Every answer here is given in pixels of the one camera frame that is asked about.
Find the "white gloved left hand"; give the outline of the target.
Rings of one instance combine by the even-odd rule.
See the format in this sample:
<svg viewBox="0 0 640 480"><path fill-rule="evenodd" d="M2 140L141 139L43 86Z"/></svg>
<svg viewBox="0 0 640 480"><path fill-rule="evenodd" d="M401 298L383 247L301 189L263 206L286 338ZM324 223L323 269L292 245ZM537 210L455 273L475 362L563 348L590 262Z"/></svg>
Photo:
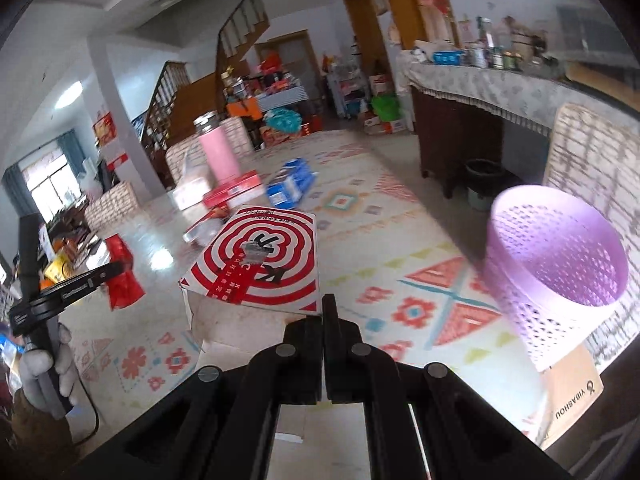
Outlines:
<svg viewBox="0 0 640 480"><path fill-rule="evenodd" d="M18 363L22 391L36 410L60 420L77 404L79 376L72 350L70 331L58 323L56 349L38 348L31 341Z"/></svg>

